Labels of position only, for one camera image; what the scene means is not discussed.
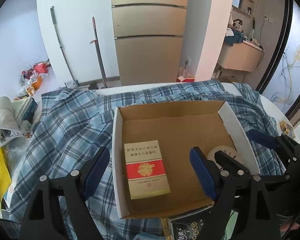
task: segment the dark blue cloth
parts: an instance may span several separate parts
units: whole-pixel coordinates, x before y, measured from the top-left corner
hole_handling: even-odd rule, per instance
[[[233,46],[234,43],[242,43],[246,40],[246,38],[243,36],[242,32],[239,32],[235,29],[232,29],[233,36],[226,36],[225,42],[228,43],[230,46]]]

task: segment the beige round object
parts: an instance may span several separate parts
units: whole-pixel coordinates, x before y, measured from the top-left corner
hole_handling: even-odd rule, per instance
[[[214,163],[218,166],[218,168],[221,170],[222,167],[216,162],[215,158],[214,158],[214,154],[217,151],[223,151],[225,154],[229,155],[230,157],[234,158],[237,162],[242,164],[242,160],[241,158],[238,156],[238,153],[235,149],[229,147],[229,146],[225,146],[225,145],[221,145],[221,146],[217,146],[214,147],[207,156],[208,160],[214,161]]]

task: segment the frosted glass door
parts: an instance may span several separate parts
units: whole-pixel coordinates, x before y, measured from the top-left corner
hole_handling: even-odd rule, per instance
[[[293,1],[291,29],[284,54],[263,96],[284,114],[300,94],[300,8]]]

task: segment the bathroom vanity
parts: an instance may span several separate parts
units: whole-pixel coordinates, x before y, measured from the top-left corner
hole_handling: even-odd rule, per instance
[[[249,41],[230,46],[223,42],[217,63],[226,69],[253,72],[257,67],[262,49]]]

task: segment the yellow bag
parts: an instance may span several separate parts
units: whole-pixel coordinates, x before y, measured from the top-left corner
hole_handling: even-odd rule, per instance
[[[11,185],[11,177],[7,168],[3,152],[0,148],[0,205],[4,194]]]

